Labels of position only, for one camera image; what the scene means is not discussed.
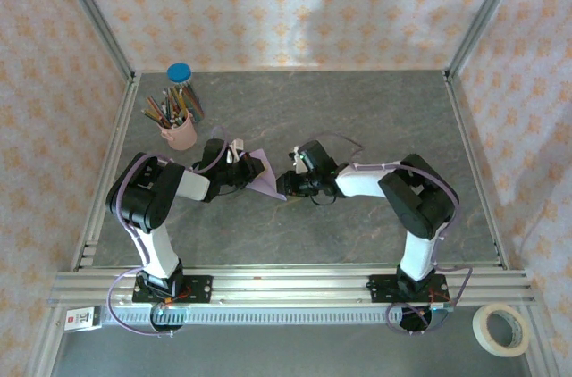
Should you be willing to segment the purple paper sheet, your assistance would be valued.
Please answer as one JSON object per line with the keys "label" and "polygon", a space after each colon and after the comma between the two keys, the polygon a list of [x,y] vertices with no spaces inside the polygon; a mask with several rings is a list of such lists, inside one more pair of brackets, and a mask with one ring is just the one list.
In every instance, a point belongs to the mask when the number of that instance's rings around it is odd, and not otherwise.
{"label": "purple paper sheet", "polygon": [[272,198],[280,199],[281,201],[286,201],[285,195],[278,192],[276,187],[276,176],[274,175],[273,169],[269,160],[265,154],[265,151],[260,148],[250,153],[253,158],[259,159],[265,170],[258,175],[253,181],[251,181],[246,188],[256,191],[258,193],[267,195]]}

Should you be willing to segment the pink pencil cup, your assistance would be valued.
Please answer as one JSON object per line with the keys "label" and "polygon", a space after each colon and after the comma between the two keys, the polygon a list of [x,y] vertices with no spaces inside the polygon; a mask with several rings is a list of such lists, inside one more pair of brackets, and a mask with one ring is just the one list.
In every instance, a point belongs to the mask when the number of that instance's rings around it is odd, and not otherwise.
{"label": "pink pencil cup", "polygon": [[198,141],[198,135],[189,114],[181,119],[181,124],[172,126],[170,129],[161,128],[160,135],[171,149],[177,151],[188,150]]}

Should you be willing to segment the clear pencil tube blue lid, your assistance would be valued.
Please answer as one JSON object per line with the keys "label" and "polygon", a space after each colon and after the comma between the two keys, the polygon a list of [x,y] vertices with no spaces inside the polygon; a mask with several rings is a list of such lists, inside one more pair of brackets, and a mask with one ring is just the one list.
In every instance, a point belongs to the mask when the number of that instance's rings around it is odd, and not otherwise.
{"label": "clear pencil tube blue lid", "polygon": [[192,83],[192,71],[186,63],[175,63],[167,69],[167,77],[173,84],[172,90],[190,113],[194,123],[205,118],[204,110],[200,104]]}

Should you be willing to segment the white label card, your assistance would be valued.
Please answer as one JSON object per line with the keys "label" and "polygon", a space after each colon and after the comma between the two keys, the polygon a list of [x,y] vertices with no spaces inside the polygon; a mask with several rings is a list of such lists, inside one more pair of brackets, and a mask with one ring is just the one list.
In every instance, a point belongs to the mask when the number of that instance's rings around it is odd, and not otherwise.
{"label": "white label card", "polygon": [[67,310],[63,330],[65,332],[92,331],[101,326],[101,306],[88,306]]}

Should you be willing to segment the masking tape roll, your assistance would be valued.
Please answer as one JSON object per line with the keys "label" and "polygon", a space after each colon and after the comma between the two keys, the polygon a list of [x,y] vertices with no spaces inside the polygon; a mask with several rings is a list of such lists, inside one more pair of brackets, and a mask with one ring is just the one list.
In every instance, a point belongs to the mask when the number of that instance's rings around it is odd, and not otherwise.
{"label": "masking tape roll", "polygon": [[[502,346],[488,328],[488,321],[498,315],[511,329],[511,342]],[[494,303],[481,306],[474,314],[473,333],[479,345],[489,354],[502,358],[523,355],[530,345],[531,330],[523,315],[512,306]]]}

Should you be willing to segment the long aluminium mounting rail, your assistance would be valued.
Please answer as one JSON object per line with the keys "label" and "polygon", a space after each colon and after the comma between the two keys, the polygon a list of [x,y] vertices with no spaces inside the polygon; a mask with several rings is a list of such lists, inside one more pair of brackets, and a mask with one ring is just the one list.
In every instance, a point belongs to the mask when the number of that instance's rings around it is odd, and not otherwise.
{"label": "long aluminium mounting rail", "polygon": [[[366,287],[372,275],[389,275],[390,267],[366,264],[317,265],[223,265],[187,268],[188,275],[210,275],[215,307],[358,307],[370,306]],[[119,275],[119,268],[81,268],[59,272],[48,296],[51,306],[89,306],[111,298],[113,304],[128,306],[134,277]],[[459,296],[462,306],[503,303],[529,306],[537,293],[526,273],[498,266],[477,266],[446,276],[449,292]]]}

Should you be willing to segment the aluminium table side rail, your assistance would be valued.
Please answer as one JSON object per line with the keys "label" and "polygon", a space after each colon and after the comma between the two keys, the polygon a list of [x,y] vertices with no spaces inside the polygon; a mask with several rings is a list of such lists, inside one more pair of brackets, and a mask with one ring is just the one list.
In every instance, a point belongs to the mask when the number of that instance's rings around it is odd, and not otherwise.
{"label": "aluminium table side rail", "polygon": [[442,75],[450,95],[453,111],[457,117],[459,131],[467,151],[467,158],[473,173],[484,217],[487,221],[488,231],[491,234],[498,257],[497,261],[504,270],[511,269],[509,250],[503,243],[499,224],[494,214],[494,209],[498,204],[497,197],[491,190],[492,181],[485,176],[485,172],[490,169],[490,166],[484,157],[475,121],[467,106],[465,92],[460,78],[454,76],[449,70],[444,70]]}
{"label": "aluminium table side rail", "polygon": [[71,270],[77,272],[82,267],[93,265],[93,256],[97,250],[102,225],[105,218],[105,198],[114,184],[114,175],[119,163],[122,146],[128,129],[141,74],[135,72],[129,78],[122,101],[120,102],[111,130],[105,158],[98,175],[97,188],[91,200],[88,215],[81,231],[78,244],[71,262]]}

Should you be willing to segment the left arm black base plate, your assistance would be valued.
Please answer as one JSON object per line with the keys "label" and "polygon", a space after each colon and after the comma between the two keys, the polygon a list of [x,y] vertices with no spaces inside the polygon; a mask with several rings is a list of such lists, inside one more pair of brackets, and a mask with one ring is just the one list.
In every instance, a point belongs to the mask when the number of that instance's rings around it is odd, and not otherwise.
{"label": "left arm black base plate", "polygon": [[184,275],[182,289],[178,295],[167,295],[151,289],[141,275],[138,275],[132,292],[133,303],[208,304],[211,301],[213,277],[208,275]]}

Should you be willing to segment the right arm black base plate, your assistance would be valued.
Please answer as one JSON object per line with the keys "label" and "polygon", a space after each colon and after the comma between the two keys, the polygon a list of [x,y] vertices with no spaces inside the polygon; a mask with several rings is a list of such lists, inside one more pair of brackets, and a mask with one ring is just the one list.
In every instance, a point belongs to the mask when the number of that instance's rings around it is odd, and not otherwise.
{"label": "right arm black base plate", "polygon": [[374,274],[366,288],[373,303],[449,302],[448,282],[442,274],[432,273],[421,281],[397,274]]}

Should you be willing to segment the aluminium frame post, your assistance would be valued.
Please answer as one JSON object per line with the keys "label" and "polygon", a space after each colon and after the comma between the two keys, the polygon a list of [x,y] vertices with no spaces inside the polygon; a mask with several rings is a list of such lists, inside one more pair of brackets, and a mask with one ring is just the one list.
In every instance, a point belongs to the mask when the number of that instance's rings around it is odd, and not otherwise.
{"label": "aluminium frame post", "polygon": [[94,27],[96,33],[101,38],[106,47],[109,55],[114,61],[115,66],[119,72],[127,79],[133,80],[135,77],[135,71],[130,66],[126,55],[122,51],[119,42],[115,38],[115,35],[105,19],[103,12],[101,11],[97,0],[78,0],[85,14],[88,16],[92,26]]}
{"label": "aluminium frame post", "polygon": [[460,74],[462,67],[473,52],[501,1],[483,0],[475,18],[472,20],[457,51],[453,55],[449,67],[443,71],[443,76],[447,82],[451,83]]}

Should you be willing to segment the aluminium frame bar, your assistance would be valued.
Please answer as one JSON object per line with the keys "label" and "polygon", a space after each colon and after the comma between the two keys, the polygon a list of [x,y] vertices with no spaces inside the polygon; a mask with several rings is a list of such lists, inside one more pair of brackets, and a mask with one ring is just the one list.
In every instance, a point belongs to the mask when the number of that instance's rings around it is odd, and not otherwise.
{"label": "aluminium frame bar", "polygon": [[526,361],[532,377],[560,377],[542,313],[537,306],[520,306],[531,332]]}
{"label": "aluminium frame bar", "polygon": [[63,307],[48,307],[34,339],[24,377],[50,377],[63,336]]}

